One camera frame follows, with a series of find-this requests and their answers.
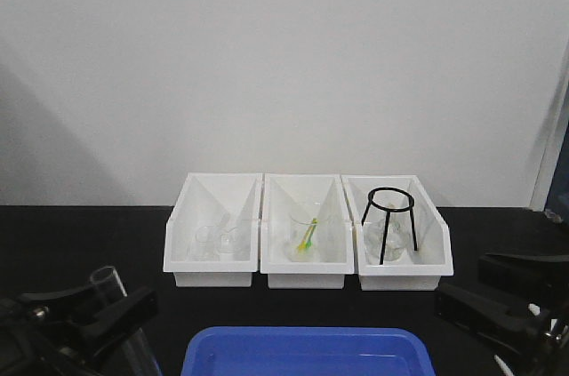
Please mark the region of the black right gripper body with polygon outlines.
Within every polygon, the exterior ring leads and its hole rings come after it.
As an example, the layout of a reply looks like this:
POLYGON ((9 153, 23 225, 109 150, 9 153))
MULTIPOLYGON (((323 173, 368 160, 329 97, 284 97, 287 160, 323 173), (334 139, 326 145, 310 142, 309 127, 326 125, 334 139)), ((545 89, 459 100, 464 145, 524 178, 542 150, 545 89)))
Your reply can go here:
POLYGON ((532 297, 528 310, 537 328, 524 375, 560 375, 562 362, 568 355, 568 299, 547 302, 532 297))

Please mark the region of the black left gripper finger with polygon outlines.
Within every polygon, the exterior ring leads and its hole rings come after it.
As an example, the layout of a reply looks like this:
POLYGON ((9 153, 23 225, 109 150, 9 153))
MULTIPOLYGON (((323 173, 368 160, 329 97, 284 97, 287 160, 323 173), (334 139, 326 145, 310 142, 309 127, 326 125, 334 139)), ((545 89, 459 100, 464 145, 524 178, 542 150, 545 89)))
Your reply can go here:
POLYGON ((27 292, 17 297, 17 301, 28 308, 72 309, 96 297, 92 284, 57 292, 27 292))
POLYGON ((110 304, 98 298, 81 304, 75 318, 85 354, 90 361, 105 361, 157 312, 156 292, 148 287, 110 304))

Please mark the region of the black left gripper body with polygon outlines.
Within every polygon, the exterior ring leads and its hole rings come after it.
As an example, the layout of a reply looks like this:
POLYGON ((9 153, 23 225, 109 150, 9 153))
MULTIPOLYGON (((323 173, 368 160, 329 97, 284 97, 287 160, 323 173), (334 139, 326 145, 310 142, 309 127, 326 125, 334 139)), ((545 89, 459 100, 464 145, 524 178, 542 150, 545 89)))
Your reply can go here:
POLYGON ((47 305, 1 299, 1 374, 101 375, 76 351, 60 350, 39 331, 50 313, 47 305))

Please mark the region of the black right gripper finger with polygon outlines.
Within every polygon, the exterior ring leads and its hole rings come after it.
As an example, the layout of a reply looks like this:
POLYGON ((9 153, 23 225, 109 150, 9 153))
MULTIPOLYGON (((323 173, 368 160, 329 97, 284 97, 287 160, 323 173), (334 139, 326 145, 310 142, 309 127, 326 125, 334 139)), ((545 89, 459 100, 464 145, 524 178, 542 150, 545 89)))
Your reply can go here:
POLYGON ((509 306, 458 286, 435 289, 435 314, 495 353, 522 356, 537 345, 539 325, 533 316, 514 316, 509 306))
POLYGON ((568 298, 568 255, 486 253, 478 258, 481 283, 527 300, 568 298))

